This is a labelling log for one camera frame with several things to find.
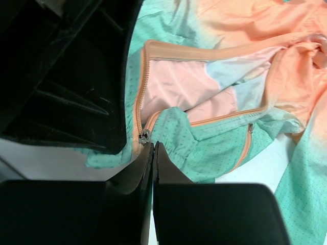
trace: black plastic part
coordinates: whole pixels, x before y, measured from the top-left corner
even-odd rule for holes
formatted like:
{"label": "black plastic part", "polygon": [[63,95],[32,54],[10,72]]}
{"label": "black plastic part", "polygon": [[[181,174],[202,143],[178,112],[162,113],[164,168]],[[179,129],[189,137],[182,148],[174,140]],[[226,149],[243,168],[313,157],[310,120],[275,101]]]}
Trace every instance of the black plastic part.
{"label": "black plastic part", "polygon": [[142,0],[1,1],[0,137],[118,153],[125,69]]}
{"label": "black plastic part", "polygon": [[[149,144],[106,182],[0,175],[0,244],[148,244],[153,153]],[[12,177],[15,170],[8,170]]]}
{"label": "black plastic part", "polygon": [[192,184],[172,164],[162,143],[155,152],[153,214],[160,245],[290,244],[267,187]]}

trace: zipper pull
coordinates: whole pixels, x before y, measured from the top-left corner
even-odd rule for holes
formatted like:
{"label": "zipper pull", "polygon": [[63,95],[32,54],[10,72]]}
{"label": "zipper pull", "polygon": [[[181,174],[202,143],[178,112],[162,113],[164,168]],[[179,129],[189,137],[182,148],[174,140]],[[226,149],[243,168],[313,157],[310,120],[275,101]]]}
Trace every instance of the zipper pull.
{"label": "zipper pull", "polygon": [[254,128],[254,124],[249,124],[248,132],[249,132],[250,134],[253,133],[253,128]]}
{"label": "zipper pull", "polygon": [[138,142],[142,145],[146,145],[151,142],[151,131],[148,129],[143,129],[142,133],[138,136]]}

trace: gray surface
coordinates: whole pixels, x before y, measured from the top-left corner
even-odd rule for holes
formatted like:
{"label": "gray surface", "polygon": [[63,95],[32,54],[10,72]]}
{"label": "gray surface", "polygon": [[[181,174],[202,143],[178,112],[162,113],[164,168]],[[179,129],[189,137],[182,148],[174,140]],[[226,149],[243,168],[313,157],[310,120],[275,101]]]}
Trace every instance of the gray surface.
{"label": "gray surface", "polygon": [[88,168],[86,155],[71,149],[22,145],[3,139],[0,139],[0,156],[33,180],[103,181],[126,167]]}

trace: zipper slider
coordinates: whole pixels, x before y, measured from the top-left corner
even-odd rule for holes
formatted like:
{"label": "zipper slider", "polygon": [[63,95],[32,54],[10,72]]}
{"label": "zipper slider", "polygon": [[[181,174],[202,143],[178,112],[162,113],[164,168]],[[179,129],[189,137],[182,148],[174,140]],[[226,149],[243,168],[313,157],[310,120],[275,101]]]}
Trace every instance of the zipper slider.
{"label": "zipper slider", "polygon": [[142,145],[146,145],[151,142],[151,131],[143,129],[141,134],[138,135],[138,142]]}
{"label": "zipper slider", "polygon": [[249,131],[250,134],[253,133],[253,128],[254,128],[254,125],[253,124],[249,124],[248,131]]}

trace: clothing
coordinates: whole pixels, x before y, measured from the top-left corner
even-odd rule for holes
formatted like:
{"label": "clothing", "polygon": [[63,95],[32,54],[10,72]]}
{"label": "clothing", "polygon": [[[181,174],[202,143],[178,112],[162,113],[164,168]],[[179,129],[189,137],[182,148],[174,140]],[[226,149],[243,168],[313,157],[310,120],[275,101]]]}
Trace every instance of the clothing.
{"label": "clothing", "polygon": [[142,150],[138,135],[144,125],[190,179],[214,181],[259,154],[280,132],[291,134],[297,146],[275,195],[292,242],[322,244],[327,5],[318,0],[161,3],[139,19],[131,50],[141,47],[138,35],[151,36],[149,26],[160,27],[157,36],[165,41],[214,49],[147,41],[131,55],[127,144],[115,156],[89,151],[87,164],[132,161]]}

